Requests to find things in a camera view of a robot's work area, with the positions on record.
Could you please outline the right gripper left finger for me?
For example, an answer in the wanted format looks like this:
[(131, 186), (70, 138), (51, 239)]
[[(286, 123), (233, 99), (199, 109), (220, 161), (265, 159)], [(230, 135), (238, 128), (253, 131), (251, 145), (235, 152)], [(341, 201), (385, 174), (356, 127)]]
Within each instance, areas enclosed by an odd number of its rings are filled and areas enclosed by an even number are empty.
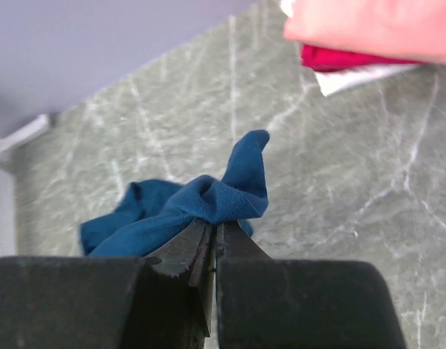
[(165, 319), (173, 333), (206, 338), (212, 322), (212, 226), (193, 220), (176, 237), (146, 256), (164, 286)]

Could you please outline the blue t shirt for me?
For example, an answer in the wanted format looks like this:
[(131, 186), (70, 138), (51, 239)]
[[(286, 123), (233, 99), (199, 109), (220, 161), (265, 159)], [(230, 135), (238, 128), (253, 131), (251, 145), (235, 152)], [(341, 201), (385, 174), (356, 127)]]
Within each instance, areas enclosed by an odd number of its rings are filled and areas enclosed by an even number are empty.
[(212, 225), (238, 222), (251, 236), (248, 220), (262, 217), (268, 207), (263, 149), (269, 139), (264, 129), (248, 132), (233, 147), (221, 179), (202, 175), (185, 185), (131, 182), (111, 213), (80, 225), (84, 255), (145, 257), (195, 218)]

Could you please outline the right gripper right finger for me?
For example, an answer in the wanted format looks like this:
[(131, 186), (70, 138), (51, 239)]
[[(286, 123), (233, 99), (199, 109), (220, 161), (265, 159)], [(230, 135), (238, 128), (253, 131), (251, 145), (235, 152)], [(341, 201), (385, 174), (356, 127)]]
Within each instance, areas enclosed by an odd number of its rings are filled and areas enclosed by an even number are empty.
[(216, 236), (216, 271), (248, 271), (271, 267), (274, 259), (268, 256), (237, 222), (218, 226)]

